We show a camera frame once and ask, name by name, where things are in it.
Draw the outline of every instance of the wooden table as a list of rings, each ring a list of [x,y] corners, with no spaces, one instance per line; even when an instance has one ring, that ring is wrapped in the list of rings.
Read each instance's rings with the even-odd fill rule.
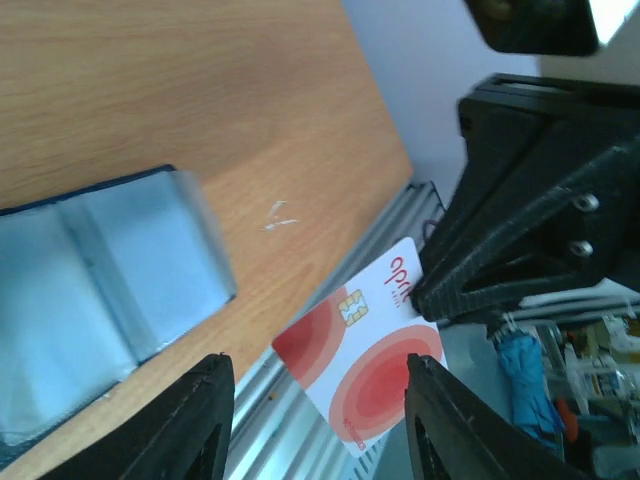
[[[231,355],[238,380],[410,175],[338,0],[3,2],[0,145],[0,207],[195,171],[239,285],[3,480],[77,453],[207,353]],[[278,200],[299,223],[265,231]]]

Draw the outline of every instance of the red circle design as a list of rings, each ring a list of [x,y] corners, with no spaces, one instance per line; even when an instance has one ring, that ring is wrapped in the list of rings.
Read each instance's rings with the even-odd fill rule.
[[[367,440],[402,419],[410,353],[441,360],[438,332],[427,325],[405,327],[378,341],[349,369],[329,409],[329,423],[342,440]]]
[[[332,293],[273,341],[273,349],[302,388],[308,388],[322,374],[335,355],[347,326],[338,303],[346,288]]]

